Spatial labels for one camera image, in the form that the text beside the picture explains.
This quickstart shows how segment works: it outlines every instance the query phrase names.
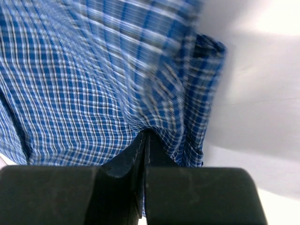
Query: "blue shirt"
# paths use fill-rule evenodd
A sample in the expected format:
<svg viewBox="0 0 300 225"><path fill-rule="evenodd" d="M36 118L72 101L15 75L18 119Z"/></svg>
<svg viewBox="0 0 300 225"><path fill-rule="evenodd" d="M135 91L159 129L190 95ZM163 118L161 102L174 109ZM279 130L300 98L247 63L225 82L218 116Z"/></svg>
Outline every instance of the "blue shirt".
<svg viewBox="0 0 300 225"><path fill-rule="evenodd" d="M101 165L152 128L181 166L202 145L225 47L197 0L2 0L0 152Z"/></svg>

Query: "folded cloth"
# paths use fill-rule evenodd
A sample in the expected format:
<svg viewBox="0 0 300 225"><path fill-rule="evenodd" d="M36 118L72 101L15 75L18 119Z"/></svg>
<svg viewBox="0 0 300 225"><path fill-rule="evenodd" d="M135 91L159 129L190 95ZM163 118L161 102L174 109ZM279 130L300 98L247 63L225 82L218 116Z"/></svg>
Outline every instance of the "folded cloth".
<svg viewBox="0 0 300 225"><path fill-rule="evenodd" d="M198 0L2 0L0 153L101 165L152 128L181 166L202 144L225 47Z"/></svg>

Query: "white surface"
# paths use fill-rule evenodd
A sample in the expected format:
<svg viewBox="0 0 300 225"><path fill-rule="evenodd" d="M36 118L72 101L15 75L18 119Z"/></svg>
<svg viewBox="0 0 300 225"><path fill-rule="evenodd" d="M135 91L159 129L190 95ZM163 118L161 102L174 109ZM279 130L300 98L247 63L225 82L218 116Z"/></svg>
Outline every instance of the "white surface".
<svg viewBox="0 0 300 225"><path fill-rule="evenodd" d="M270 225L300 225L299 11L299 0L209 0L199 26L228 47L205 166L245 168Z"/></svg>

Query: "black plastic part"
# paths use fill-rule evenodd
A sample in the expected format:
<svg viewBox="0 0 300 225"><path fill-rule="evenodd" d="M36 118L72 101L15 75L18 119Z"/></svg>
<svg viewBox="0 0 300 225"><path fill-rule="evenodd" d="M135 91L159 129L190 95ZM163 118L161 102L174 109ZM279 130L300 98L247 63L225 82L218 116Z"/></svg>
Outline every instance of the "black plastic part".
<svg viewBox="0 0 300 225"><path fill-rule="evenodd" d="M102 166L5 167L0 223L137 225L144 184L148 225L267 224L247 172L179 167L150 130Z"/></svg>

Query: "crumpled fabric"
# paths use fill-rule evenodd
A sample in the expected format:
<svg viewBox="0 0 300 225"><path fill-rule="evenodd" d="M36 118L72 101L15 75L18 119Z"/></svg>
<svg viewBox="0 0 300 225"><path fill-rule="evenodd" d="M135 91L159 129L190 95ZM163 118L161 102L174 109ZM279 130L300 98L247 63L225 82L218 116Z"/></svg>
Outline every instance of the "crumpled fabric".
<svg viewBox="0 0 300 225"><path fill-rule="evenodd" d="M225 47L198 0L0 2L0 153L21 165L101 165L151 128L202 166Z"/></svg>

